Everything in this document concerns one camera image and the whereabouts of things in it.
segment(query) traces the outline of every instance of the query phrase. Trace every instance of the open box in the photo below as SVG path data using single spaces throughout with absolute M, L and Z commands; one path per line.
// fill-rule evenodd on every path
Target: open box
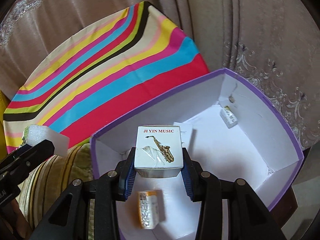
M 220 117 L 222 106 L 230 107 L 238 125 L 227 128 Z M 286 192 L 303 161 L 292 130 L 263 93 L 231 70 L 220 69 L 167 91 L 94 134 L 91 152 L 95 178 L 126 159 L 128 150 L 135 146 L 138 126 L 173 122 L 193 125 L 188 151 L 191 159 L 220 179 L 245 179 L 269 210 Z M 161 222 L 154 230 L 142 230 L 136 191 L 152 189 L 160 193 Z M 137 174 L 132 195 L 127 202 L 117 203 L 117 212 L 123 239 L 193 240 L 200 203 L 190 201 L 181 173 L 168 179 Z M 226 237 L 226 210 L 223 219 Z

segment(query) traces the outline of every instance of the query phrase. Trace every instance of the white box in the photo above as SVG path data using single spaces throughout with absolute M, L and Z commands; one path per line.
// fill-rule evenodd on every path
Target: white box
M 230 129 L 220 117 L 225 106 L 238 119 L 238 125 Z M 290 126 L 270 100 L 224 68 L 171 89 L 99 130 L 91 139 L 95 178 L 126 158 L 124 153 L 135 146 L 138 126 L 173 122 L 193 125 L 192 160 L 220 179 L 245 179 L 269 210 L 286 192 L 303 161 Z M 141 230 L 132 215 L 137 203 L 135 192 L 153 189 L 163 192 L 165 220 L 152 231 Z M 119 228 L 126 240 L 194 240 L 200 208 L 200 203 L 191 202 L 187 196 L 181 173 L 167 179 L 137 174 L 132 195 L 117 203 Z M 223 214 L 224 222 L 228 221 L 226 209 Z M 228 224 L 223 228 L 228 232 Z
M 183 168 L 180 127 L 138 127 L 134 168 L 143 178 L 176 177 Z

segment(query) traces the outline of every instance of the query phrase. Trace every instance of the paper card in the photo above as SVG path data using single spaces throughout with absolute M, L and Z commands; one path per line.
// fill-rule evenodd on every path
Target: paper card
M 188 123 L 180 123 L 180 122 L 174 122 L 173 125 L 180 127 L 182 147 L 186 148 L 188 151 L 189 144 L 191 141 L 191 136 L 192 136 L 193 125 Z

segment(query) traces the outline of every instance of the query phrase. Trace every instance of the striped cushion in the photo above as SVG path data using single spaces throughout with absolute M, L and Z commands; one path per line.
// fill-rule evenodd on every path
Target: striped cushion
M 8 151 L 29 124 L 70 138 L 69 147 L 128 111 L 208 73 L 194 42 L 148 2 L 69 38 L 36 68 L 4 113 Z
M 34 229 L 61 192 L 74 180 L 93 179 L 89 144 L 69 149 L 67 158 L 54 155 L 19 185 L 19 207 Z M 90 213 L 93 222 L 93 210 Z

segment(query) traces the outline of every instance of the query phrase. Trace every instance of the saxophone image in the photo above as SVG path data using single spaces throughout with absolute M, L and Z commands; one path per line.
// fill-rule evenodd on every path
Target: saxophone image
M 170 152 L 170 146 L 163 146 L 154 136 L 146 136 L 146 138 L 149 138 L 149 137 L 153 138 L 160 152 L 162 153 L 164 159 L 169 163 L 173 162 L 174 158 Z

